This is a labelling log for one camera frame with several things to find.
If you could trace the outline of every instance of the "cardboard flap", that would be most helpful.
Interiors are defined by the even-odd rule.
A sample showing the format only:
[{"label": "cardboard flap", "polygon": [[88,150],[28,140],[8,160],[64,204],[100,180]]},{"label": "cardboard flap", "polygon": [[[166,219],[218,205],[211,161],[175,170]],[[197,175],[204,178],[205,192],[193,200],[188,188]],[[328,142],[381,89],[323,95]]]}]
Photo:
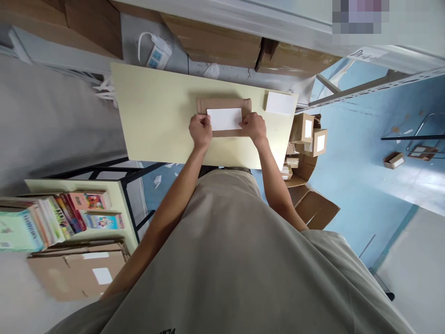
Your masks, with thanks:
[{"label": "cardboard flap", "polygon": [[[228,109],[241,108],[241,115],[244,119],[247,114],[252,112],[251,99],[220,99],[220,98],[196,98],[197,113],[206,115],[207,109]],[[213,131],[213,137],[245,137],[242,129]]]}]

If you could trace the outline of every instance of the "stack of books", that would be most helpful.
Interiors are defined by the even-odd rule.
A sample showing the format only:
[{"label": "stack of books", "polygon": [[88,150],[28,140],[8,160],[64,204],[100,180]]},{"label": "stack of books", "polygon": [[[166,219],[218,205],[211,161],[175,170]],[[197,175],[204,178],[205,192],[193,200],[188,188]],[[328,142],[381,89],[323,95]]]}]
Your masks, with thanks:
[{"label": "stack of books", "polygon": [[0,251],[36,252],[87,229],[123,229],[107,191],[0,197]]}]

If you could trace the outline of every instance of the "black metal frame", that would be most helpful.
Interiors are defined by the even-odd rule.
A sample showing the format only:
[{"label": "black metal frame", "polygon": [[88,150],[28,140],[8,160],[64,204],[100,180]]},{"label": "black metal frame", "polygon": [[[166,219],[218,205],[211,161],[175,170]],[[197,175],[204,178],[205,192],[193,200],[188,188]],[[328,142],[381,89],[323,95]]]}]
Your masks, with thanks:
[{"label": "black metal frame", "polygon": [[125,201],[126,201],[127,207],[128,207],[128,212],[130,213],[131,224],[133,225],[134,233],[136,234],[136,240],[139,243],[140,240],[139,240],[138,231],[142,228],[142,226],[145,225],[145,223],[152,217],[152,215],[154,215],[155,210],[151,210],[148,213],[148,215],[139,224],[136,225],[136,222],[134,220],[133,210],[131,208],[130,198],[128,196],[127,185],[130,182],[133,182],[133,181],[137,180],[138,178],[144,176],[145,174],[148,174],[148,173],[158,169],[159,167],[164,166],[166,164],[166,162],[156,162],[146,168],[111,167],[113,165],[117,165],[119,163],[126,162],[128,160],[129,160],[128,157],[110,160],[110,161],[103,162],[100,164],[83,167],[83,168],[78,168],[78,169],[74,169],[72,171],[59,173],[59,174],[55,174],[55,175],[50,175],[50,176],[45,177],[44,179],[63,179],[63,180],[65,180],[65,179],[71,179],[75,176],[79,176],[82,174],[92,172],[89,177],[89,180],[97,180],[97,177],[102,172],[125,172],[126,173],[125,176],[123,178],[118,179],[118,181],[122,185],[122,190],[124,192]]}]

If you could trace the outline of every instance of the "handwritten label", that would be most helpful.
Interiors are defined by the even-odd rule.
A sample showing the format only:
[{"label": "handwritten label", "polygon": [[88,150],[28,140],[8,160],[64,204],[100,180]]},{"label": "handwritten label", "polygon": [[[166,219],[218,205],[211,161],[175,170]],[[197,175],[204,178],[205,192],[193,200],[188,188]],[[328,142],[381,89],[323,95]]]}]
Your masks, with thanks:
[{"label": "handwritten label", "polygon": [[379,58],[387,53],[388,51],[378,50],[369,46],[364,46],[355,51],[354,53],[350,54],[348,58],[357,59],[369,63],[370,61],[373,61],[374,59]]}]

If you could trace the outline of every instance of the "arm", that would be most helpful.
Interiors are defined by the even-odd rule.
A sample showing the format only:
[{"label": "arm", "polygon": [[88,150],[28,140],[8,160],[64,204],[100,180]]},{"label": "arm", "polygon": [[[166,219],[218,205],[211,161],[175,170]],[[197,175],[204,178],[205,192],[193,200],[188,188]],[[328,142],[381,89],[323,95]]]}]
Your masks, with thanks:
[{"label": "arm", "polygon": [[252,139],[260,155],[264,192],[269,206],[298,231],[307,230],[308,227],[293,207],[291,195],[270,150],[263,118],[257,113],[248,114],[240,126]]},{"label": "arm", "polygon": [[178,225],[195,191],[199,170],[212,139],[210,116],[193,116],[189,130],[195,143],[190,157],[162,200],[139,246],[101,299],[132,288]]}]

